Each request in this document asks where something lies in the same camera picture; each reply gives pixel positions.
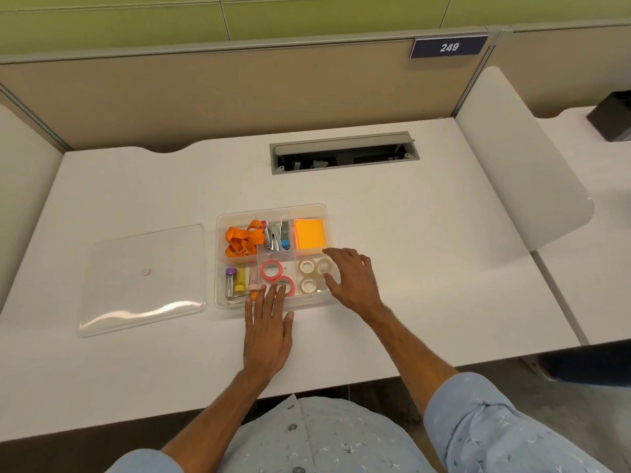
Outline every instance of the black desk organizer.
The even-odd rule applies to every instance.
[[[614,91],[592,112],[588,121],[607,141],[631,141],[631,91]]]

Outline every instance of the beige partition panel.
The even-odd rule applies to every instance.
[[[451,116],[479,55],[410,60],[407,39],[0,65],[73,149]]]
[[[59,142],[55,141],[41,126],[39,126],[35,121],[33,121],[29,116],[21,110],[13,101],[9,99],[9,97],[0,91],[0,106],[4,106],[13,114],[15,114],[20,120],[30,127],[37,134],[42,136],[46,141],[48,141],[56,150],[60,152],[65,152],[66,150],[59,144]]]
[[[486,66],[499,67],[538,117],[631,89],[631,20],[622,26],[502,33]]]

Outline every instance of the green wall panel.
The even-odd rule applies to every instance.
[[[225,41],[218,4],[0,14],[0,54]]]
[[[437,28],[448,0],[280,0],[224,3],[231,39]]]
[[[631,0],[451,0],[443,27],[631,16]]]
[[[133,5],[135,3],[190,2],[200,0],[0,0],[0,11],[61,7]]]

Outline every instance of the orange lanyard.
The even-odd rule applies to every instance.
[[[257,220],[250,222],[247,229],[231,227],[226,231],[226,256],[242,257],[244,255],[256,255],[256,246],[265,242],[263,223]]]

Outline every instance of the left hand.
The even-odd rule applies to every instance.
[[[293,311],[283,319],[285,286],[276,292],[272,284],[267,295],[261,288],[254,303],[245,301],[244,371],[267,383],[287,361],[292,349]]]

